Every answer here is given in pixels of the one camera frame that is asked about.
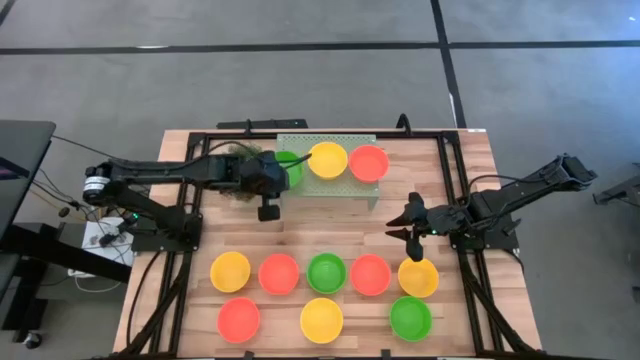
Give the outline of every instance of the concrete floor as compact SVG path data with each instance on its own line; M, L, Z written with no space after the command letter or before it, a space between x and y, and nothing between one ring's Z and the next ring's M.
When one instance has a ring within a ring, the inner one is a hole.
M441 2L449 41L640 38L633 1ZM18 0L0 47L436 41L433 24L426 0ZM638 210L597 207L590 196L637 171L640 49L452 56L468 126L488 129L500 173L525 175L569 152L600 175L589 192L554 194L518 212L544 348L636 359ZM454 126L438 50L2 56L0 79L0 118L51 120L60 136L132 159L155 159L165 129L246 118L388 127L405 112L414 127ZM54 142L43 169L80 196L84 168L102 160ZM56 224L55 213L29 197L19 220ZM41 348L25 351L2 333L0 349L16 359L106 355L119 301L54 303Z

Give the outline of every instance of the wooden table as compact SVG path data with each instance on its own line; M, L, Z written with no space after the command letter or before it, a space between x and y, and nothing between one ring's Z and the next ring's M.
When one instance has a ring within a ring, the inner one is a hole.
M482 130L460 130L459 133L469 179L496 173L487 133ZM184 161L188 135L187 130L166 131L159 160ZM263 149L275 148L275 140L252 142ZM418 343L408 343L392 335L388 314L393 301L404 295L398 285L397 270L406 254L402 241L384 234L385 223L402 212L411 191L419 192L427 207L444 204L447 198L435 140L379 139L378 145L389 154L391 167L380 182L380 200L371 212L366 211L366 200L340 200L339 203L318 198L285 200L280 221L260 223L256 213L257 199L243 203L215 192L204 192L201 206L204 229L200 249L194 253L191 266L178 351L180 357L235 357L242 356L245 350L255 352L256 356L379 356L380 349L390 349L398 356L474 354L458 259L446 237L428 236L421 241L425 257L435 264L440 274L438 290L425 299L434 316L430 335ZM448 155L457 181L453 154L449 151ZM459 182L455 183L456 191L460 191ZM480 180L473 190L487 188L499 188L498 181ZM177 193L178 186L159 185L153 186L151 197L164 205L172 205ZM211 285L209 268L218 255L231 250L240 251L249 258L251 278L239 292L224 294ZM320 296L306 282L306 266L314 255L325 251L341 256L347 266L359 255L378 254L388 261L393 275L389 289L380 296L359 295L349 282L338 293L329 296L342 308L344 327L335 341L317 345L302 335L299 317L302 307ZM288 296L270 296L258 284L259 265L269 254L276 252L293 256L300 266L300 281ZM485 254L496 305L526 342L540 348L520 265L499 250L485 251ZM151 256L142 254L133 264L114 351L125 346L133 295ZM133 335L156 306L164 256L159 257L143 284L133 316ZM249 297L257 303L261 324L257 335L247 343L229 344L218 334L216 320L221 305L238 296ZM485 348L492 349L486 314L478 305ZM169 309L161 350L168 345L172 316L173 310Z

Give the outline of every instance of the chair wheel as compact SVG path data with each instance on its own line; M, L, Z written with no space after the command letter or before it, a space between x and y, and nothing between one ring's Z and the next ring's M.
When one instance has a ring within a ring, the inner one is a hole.
M42 336L36 333L29 333L23 344L29 350L35 349L42 344Z

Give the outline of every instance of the perforated metal tray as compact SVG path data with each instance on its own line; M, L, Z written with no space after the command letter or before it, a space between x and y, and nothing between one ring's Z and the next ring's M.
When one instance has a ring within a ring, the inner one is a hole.
M351 153L360 145L375 145L375 135L333 135L333 134L279 134L278 151L291 151L298 156L304 156L311 147L323 141L330 141L341 145ZM373 208L379 197L378 183L363 184L358 181L351 170L345 171L333 180L323 180L316 176L309 165L304 163L304 176L302 181L287 192L287 196L319 196L319 197L349 197L366 198L369 200L369 208Z

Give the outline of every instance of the red bowl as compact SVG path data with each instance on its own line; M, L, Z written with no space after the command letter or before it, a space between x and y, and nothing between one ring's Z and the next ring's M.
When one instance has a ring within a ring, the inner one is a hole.
M360 182L374 183L387 174L389 157L373 145L362 145L351 152L349 169Z
M298 283L298 264L289 255L270 255L260 265L258 281L271 295L287 295Z
M378 255L362 255L353 262L349 271L353 287L361 294L382 294L391 283L391 269Z
M226 341L238 344L253 337L260 326L260 311L247 298L227 301L218 314L218 332Z

